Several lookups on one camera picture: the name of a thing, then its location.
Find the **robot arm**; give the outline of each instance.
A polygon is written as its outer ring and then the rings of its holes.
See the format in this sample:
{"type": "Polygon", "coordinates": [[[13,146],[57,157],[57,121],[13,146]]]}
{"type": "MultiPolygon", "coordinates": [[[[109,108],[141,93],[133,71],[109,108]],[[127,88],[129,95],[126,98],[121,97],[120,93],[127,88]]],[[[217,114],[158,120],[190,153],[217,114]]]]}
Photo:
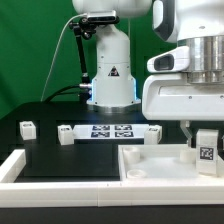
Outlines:
{"type": "MultiPolygon", "coordinates": [[[[87,20],[88,15],[90,20],[93,15],[93,20],[98,21],[98,14],[109,15],[111,12],[116,12],[119,18],[143,16],[148,12],[151,2],[73,0],[73,5],[78,13],[87,15],[87,20]]],[[[87,101],[89,109],[106,113],[138,109],[141,100],[136,97],[136,82],[130,71],[129,37],[112,23],[99,25],[96,22],[97,74],[91,82],[92,97],[87,101]]]]}
{"type": "Polygon", "coordinates": [[[151,0],[72,0],[78,13],[115,10],[120,18],[143,16],[151,6],[151,0]]]}

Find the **green backdrop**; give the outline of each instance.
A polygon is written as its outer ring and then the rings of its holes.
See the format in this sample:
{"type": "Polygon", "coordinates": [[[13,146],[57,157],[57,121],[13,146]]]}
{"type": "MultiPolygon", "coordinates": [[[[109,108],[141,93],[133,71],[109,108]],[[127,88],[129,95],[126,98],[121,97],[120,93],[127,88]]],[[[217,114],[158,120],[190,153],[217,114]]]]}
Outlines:
{"type": "MultiPolygon", "coordinates": [[[[1,0],[0,2],[0,117],[20,104],[40,101],[55,47],[64,24],[76,15],[72,0],[1,0]]],[[[152,31],[152,11],[131,19],[132,75],[137,79],[141,98],[144,80],[149,76],[147,60],[175,47],[162,42],[152,31]]],[[[128,33],[128,21],[117,25],[128,33]]],[[[96,73],[95,38],[84,41],[87,68],[96,73]]],[[[46,95],[80,82],[76,41],[66,30],[46,95]]],[[[56,100],[78,100],[57,97],[56,100]]]]}

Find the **white plastic frame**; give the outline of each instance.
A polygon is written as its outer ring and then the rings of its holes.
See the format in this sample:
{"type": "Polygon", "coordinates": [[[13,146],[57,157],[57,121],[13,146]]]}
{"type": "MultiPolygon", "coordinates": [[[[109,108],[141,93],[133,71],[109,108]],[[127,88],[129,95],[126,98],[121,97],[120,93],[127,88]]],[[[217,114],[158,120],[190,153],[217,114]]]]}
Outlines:
{"type": "MultiPolygon", "coordinates": [[[[125,166],[122,162],[123,147],[126,146],[119,146],[121,181],[1,183],[0,207],[224,204],[223,178],[211,177],[209,182],[207,178],[204,180],[202,178],[200,182],[186,180],[184,183],[172,179],[125,180],[125,166]]],[[[137,147],[161,147],[161,145],[137,147]]],[[[162,147],[178,149],[187,146],[164,145],[162,147]]]]}

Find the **electrical cord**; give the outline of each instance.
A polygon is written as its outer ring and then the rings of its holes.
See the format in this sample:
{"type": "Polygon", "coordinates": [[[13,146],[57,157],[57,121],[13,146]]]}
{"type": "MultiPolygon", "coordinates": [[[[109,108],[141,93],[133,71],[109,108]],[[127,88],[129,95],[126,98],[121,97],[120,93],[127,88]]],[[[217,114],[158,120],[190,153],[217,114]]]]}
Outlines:
{"type": "Polygon", "coordinates": [[[46,88],[47,88],[47,85],[48,85],[48,82],[49,82],[49,79],[50,79],[50,76],[52,74],[52,71],[53,71],[53,68],[54,68],[54,65],[55,65],[55,60],[57,58],[57,54],[58,54],[58,50],[59,50],[59,46],[61,44],[61,40],[62,40],[62,37],[65,33],[65,29],[67,28],[67,26],[69,25],[69,23],[73,20],[73,19],[76,19],[76,18],[79,18],[79,17],[82,17],[82,16],[86,16],[87,14],[84,13],[84,14],[80,14],[80,15],[77,15],[77,16],[73,16],[72,18],[70,18],[68,20],[68,22],[64,25],[62,31],[61,31],[61,34],[60,34],[60,37],[58,39],[58,43],[57,43],[57,46],[56,46],[56,49],[55,49],[55,53],[54,53],[54,56],[53,56],[53,59],[52,59],[52,63],[51,63],[51,67],[50,67],[50,70],[49,70],[49,73],[48,73],[48,76],[47,76],[47,79],[46,79],[46,82],[45,82],[45,85],[44,85],[44,89],[43,89],[43,92],[42,92],[42,96],[41,96],[41,102],[43,102],[43,99],[44,99],[44,94],[45,94],[45,91],[46,91],[46,88]]]}
{"type": "Polygon", "coordinates": [[[74,94],[74,93],[63,93],[66,90],[69,89],[75,89],[75,88],[79,88],[79,85],[72,85],[72,86],[66,86],[58,91],[56,91],[55,93],[53,93],[51,96],[49,96],[44,102],[45,103],[49,103],[54,97],[58,96],[58,95],[65,95],[65,94],[74,94]]]}

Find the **black table surface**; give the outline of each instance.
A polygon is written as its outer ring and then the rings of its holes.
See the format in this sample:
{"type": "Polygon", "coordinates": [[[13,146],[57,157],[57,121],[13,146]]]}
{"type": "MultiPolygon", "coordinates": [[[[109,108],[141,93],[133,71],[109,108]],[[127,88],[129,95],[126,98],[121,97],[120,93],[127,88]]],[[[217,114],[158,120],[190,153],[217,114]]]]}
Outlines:
{"type": "MultiPolygon", "coordinates": [[[[0,163],[18,148],[26,150],[27,164],[16,182],[118,181],[118,145],[143,144],[143,139],[75,140],[61,146],[57,126],[62,124],[159,124],[162,143],[185,143],[179,122],[147,121],[142,113],[101,114],[78,102],[26,103],[0,120],[0,163]],[[19,122],[33,121],[37,139],[23,141],[19,122]]],[[[200,122],[200,128],[208,123],[200,122]]],[[[212,122],[222,129],[223,123],[212,122]]],[[[0,209],[1,223],[218,223],[223,205],[135,206],[109,208],[0,209]]]]}

